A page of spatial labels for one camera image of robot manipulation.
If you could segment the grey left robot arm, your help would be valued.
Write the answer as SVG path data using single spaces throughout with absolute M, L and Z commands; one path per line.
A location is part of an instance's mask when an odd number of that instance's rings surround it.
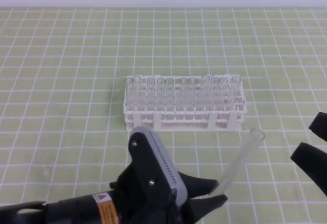
M 26 202 L 1 207 L 1 223 L 196 223 L 208 213 L 220 208 L 227 201 L 226 195 L 200 198 L 213 191 L 217 180 L 200 179 L 179 174 L 186 186 L 188 198 L 180 207 L 172 198 L 161 206 L 150 207 L 129 165 L 111 190 L 54 203 Z

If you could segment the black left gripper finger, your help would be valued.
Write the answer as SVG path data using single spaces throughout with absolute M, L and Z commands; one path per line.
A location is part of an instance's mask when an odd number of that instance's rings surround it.
M 216 195 L 208 198 L 191 199 L 189 200 L 190 221 L 196 223 L 207 214 L 222 207 L 228 198 L 226 195 Z
M 219 185 L 219 182 L 214 179 L 202 179 L 189 176 L 179 172 L 179 175 L 184 182 L 188 198 L 195 198 L 212 193 Z

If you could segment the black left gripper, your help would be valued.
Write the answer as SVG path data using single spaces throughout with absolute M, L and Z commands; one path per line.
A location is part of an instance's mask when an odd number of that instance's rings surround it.
M 45 223 L 194 223 L 188 200 L 176 204 L 160 169 L 129 165 L 111 191 L 48 204 Z

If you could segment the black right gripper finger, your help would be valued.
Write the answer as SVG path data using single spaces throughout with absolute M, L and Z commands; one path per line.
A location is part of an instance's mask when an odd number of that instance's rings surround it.
M 324 141 L 327 141 L 327 114 L 318 112 L 309 126 L 309 130 Z
M 291 160 L 321 189 L 326 190 L 326 153 L 301 142 Z

